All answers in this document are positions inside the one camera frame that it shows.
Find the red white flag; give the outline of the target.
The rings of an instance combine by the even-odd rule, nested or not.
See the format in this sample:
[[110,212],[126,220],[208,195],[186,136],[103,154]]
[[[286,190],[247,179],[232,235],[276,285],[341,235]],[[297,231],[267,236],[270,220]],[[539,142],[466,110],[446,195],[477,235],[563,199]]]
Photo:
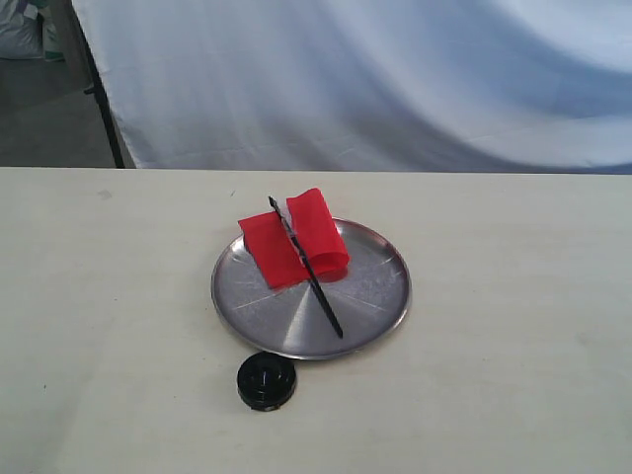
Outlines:
[[272,289],[307,281],[338,337],[344,330],[329,303],[319,277],[341,275],[351,256],[331,211],[317,188],[284,205],[268,198],[271,211],[238,221],[247,250]]

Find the black round flag base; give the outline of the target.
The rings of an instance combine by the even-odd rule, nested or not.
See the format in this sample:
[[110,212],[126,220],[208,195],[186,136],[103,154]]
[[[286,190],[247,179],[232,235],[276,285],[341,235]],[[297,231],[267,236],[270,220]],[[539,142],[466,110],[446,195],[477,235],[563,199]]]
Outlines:
[[268,352],[249,356],[240,365],[236,385],[241,400],[252,410],[279,409],[293,395],[297,374],[293,362]]

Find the round steel plate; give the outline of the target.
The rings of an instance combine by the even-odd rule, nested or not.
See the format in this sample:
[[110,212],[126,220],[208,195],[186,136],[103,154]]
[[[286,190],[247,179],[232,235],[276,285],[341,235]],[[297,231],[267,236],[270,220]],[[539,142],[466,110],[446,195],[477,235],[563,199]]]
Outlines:
[[327,360],[355,353],[400,325],[412,297],[404,259],[374,230],[345,219],[335,224],[351,260],[319,282],[344,334],[336,335],[308,282],[269,288],[238,237],[221,253],[210,282],[216,312],[236,336],[261,351]]

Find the white backdrop cloth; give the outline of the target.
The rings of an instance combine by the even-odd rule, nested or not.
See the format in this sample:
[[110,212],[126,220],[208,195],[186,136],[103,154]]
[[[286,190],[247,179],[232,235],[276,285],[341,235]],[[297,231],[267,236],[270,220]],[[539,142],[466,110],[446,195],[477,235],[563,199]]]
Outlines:
[[631,170],[627,1],[77,1],[139,168]]

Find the black backdrop stand pole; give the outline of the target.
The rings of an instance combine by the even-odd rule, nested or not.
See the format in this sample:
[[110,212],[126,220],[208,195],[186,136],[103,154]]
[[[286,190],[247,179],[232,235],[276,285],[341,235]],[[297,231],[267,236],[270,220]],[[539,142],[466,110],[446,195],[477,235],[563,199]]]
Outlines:
[[111,149],[111,153],[113,155],[115,168],[125,169],[123,154],[119,143],[115,120],[110,108],[109,99],[104,88],[103,81],[100,77],[92,50],[88,45],[83,27],[81,26],[78,19],[78,14],[76,13],[76,10],[73,10],[73,13],[75,15],[77,28],[80,34],[81,43],[86,57],[88,73],[90,76],[90,86],[84,90],[84,94],[92,95],[97,104],[107,140]]

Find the white sack in background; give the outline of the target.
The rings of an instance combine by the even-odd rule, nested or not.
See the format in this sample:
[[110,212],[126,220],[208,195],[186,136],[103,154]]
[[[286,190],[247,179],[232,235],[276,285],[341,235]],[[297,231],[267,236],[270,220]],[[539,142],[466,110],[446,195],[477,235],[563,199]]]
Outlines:
[[62,61],[49,1],[1,0],[1,58]]

